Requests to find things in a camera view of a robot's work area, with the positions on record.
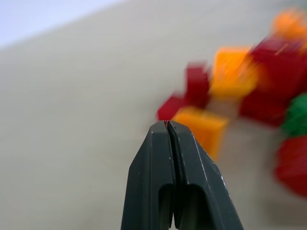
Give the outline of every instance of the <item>block pile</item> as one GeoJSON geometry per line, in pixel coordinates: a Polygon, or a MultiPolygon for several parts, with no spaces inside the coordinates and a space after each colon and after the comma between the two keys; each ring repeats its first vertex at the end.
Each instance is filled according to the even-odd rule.
{"type": "Polygon", "coordinates": [[[222,47],[211,71],[188,64],[186,92],[172,95],[158,110],[159,120],[187,125],[214,159],[228,119],[204,112],[213,98],[240,103],[239,116],[289,135],[278,151],[277,178],[307,196],[307,23],[296,9],[278,14],[272,32],[258,45],[222,47]]]}

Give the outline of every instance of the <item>green block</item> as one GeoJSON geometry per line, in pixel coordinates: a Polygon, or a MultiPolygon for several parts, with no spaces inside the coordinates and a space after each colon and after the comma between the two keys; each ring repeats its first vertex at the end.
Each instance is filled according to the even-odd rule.
{"type": "Polygon", "coordinates": [[[282,129],[291,137],[307,135],[307,93],[291,101],[282,129]]]}

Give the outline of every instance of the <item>red block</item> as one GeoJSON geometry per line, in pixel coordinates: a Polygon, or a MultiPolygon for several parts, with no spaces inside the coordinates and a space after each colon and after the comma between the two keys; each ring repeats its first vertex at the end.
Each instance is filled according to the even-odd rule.
{"type": "Polygon", "coordinates": [[[278,127],[283,123],[287,107],[287,103],[270,99],[265,94],[254,91],[243,99],[239,114],[278,127]]]}
{"type": "Polygon", "coordinates": [[[173,94],[158,110],[158,120],[171,120],[179,109],[187,106],[205,108],[209,98],[206,100],[191,101],[183,96],[173,94]]]}
{"type": "Polygon", "coordinates": [[[158,120],[171,120],[177,111],[188,106],[189,103],[184,97],[172,95],[158,110],[158,120]]]}
{"type": "Polygon", "coordinates": [[[298,90],[298,92],[296,93],[296,95],[294,97],[297,97],[298,95],[307,92],[307,68],[306,68],[306,72],[304,74],[304,79],[301,82],[301,86],[298,90]]]}
{"type": "Polygon", "coordinates": [[[190,63],[186,68],[185,98],[190,102],[207,104],[209,100],[209,69],[205,63],[190,63]]]}
{"type": "Polygon", "coordinates": [[[293,192],[307,197],[307,159],[297,159],[279,165],[275,172],[276,178],[293,192]]]}
{"type": "Polygon", "coordinates": [[[253,60],[265,70],[267,94],[287,101],[300,91],[307,66],[307,52],[300,47],[300,42],[268,37],[251,50],[253,60]]]}
{"type": "Polygon", "coordinates": [[[285,164],[300,158],[307,159],[307,136],[289,138],[281,144],[277,151],[279,164],[285,164]]]}

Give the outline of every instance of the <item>building block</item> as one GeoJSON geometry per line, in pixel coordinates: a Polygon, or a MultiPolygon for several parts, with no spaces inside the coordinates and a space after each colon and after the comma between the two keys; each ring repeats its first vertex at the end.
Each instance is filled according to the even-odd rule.
{"type": "Polygon", "coordinates": [[[157,112],[158,120],[171,120],[177,111],[188,106],[188,101],[179,95],[173,94],[159,109],[157,112]]]}
{"type": "Polygon", "coordinates": [[[287,107],[287,103],[272,100],[269,96],[254,91],[243,99],[239,115],[279,127],[284,121],[287,107]]]}
{"type": "Polygon", "coordinates": [[[304,157],[307,159],[307,135],[283,141],[277,150],[276,157],[279,164],[285,164],[304,157]]]}
{"type": "Polygon", "coordinates": [[[257,67],[248,56],[251,47],[222,47],[214,60],[210,93],[219,98],[242,98],[257,86],[257,67]]]}
{"type": "Polygon", "coordinates": [[[307,135],[307,93],[291,101],[282,129],[291,137],[307,135]]]}
{"type": "Polygon", "coordinates": [[[197,108],[204,109],[208,103],[209,99],[204,101],[201,100],[194,100],[191,101],[190,99],[173,94],[159,109],[157,112],[158,120],[171,120],[173,116],[177,113],[180,108],[188,107],[188,106],[195,106],[197,108]]]}
{"type": "Polygon", "coordinates": [[[307,197],[307,158],[280,164],[275,177],[293,192],[307,197]]]}
{"type": "Polygon", "coordinates": [[[208,155],[217,160],[221,138],[228,123],[227,118],[187,107],[180,109],[172,120],[189,127],[208,155]]]}
{"type": "Polygon", "coordinates": [[[205,63],[189,63],[185,70],[186,93],[185,98],[191,102],[209,101],[209,78],[210,70],[205,63]]]}
{"type": "Polygon", "coordinates": [[[306,69],[306,73],[305,73],[304,79],[303,79],[303,81],[301,82],[301,86],[300,86],[300,88],[299,88],[297,94],[295,94],[294,97],[297,97],[297,96],[299,96],[300,94],[305,93],[305,92],[307,92],[307,69],[306,69]]]}
{"type": "Polygon", "coordinates": [[[305,12],[292,8],[280,12],[273,20],[272,32],[288,40],[305,40],[307,25],[305,12]]]}
{"type": "Polygon", "coordinates": [[[307,50],[302,52],[300,47],[300,42],[272,36],[251,50],[253,61],[264,71],[265,93],[289,101],[301,90],[306,76],[307,50]]]}

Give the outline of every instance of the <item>orange block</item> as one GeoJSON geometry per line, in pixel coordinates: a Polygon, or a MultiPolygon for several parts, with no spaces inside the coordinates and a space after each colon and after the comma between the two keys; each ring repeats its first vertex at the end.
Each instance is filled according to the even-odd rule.
{"type": "Polygon", "coordinates": [[[210,93],[240,99],[257,86],[257,66],[248,56],[250,46],[222,47],[215,56],[210,93]]]}
{"type": "Polygon", "coordinates": [[[291,8],[279,13],[273,21],[272,32],[290,40],[306,40],[305,12],[291,8]]]}
{"type": "Polygon", "coordinates": [[[217,160],[218,149],[228,119],[196,108],[183,108],[173,117],[191,130],[195,139],[213,159],[217,160]]]}

